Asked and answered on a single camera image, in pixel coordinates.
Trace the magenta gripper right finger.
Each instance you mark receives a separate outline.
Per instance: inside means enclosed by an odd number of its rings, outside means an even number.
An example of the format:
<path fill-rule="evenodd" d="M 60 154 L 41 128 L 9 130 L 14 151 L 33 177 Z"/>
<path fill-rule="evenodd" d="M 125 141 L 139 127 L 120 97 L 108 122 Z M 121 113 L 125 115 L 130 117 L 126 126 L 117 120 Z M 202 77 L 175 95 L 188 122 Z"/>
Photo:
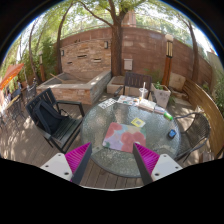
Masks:
<path fill-rule="evenodd" d="M 143 184 L 147 185 L 152 183 L 151 174 L 160 155 L 138 143 L 133 144 L 133 155 L 140 171 Z"/>

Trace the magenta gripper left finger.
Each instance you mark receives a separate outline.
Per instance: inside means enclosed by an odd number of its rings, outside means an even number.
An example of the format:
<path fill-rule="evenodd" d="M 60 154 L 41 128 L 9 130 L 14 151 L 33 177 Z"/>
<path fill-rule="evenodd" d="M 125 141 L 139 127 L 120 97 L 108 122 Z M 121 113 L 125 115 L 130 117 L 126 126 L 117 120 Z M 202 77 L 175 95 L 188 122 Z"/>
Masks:
<path fill-rule="evenodd" d="M 90 142 L 73 149 L 65 154 L 65 158 L 72 171 L 71 181 L 77 185 L 80 184 L 84 175 L 87 163 L 92 153 L 92 144 Z"/>

